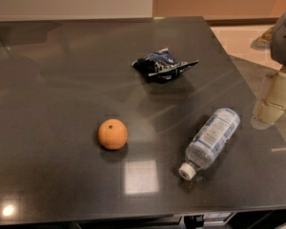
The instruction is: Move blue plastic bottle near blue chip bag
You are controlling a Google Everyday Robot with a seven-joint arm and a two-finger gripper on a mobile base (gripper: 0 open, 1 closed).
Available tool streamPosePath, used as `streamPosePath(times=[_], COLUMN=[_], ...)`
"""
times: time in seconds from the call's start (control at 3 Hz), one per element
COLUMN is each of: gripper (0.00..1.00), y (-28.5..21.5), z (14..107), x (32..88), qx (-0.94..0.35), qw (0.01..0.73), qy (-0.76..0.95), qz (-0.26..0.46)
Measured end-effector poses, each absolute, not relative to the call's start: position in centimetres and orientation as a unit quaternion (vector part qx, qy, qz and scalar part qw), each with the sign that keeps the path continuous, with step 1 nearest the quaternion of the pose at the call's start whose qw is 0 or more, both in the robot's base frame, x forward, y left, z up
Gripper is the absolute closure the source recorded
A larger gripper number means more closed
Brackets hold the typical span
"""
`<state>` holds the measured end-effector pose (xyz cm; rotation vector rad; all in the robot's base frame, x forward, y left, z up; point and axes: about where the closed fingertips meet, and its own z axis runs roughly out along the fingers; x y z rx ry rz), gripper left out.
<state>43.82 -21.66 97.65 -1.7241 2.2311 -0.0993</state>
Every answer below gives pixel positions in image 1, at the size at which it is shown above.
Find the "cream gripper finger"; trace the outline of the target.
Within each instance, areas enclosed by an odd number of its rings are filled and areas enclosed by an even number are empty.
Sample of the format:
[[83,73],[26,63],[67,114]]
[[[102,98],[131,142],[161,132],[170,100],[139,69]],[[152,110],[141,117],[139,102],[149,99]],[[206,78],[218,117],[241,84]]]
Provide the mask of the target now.
[[251,125],[257,130],[273,126],[286,111],[286,68],[264,77],[257,102],[253,109]]

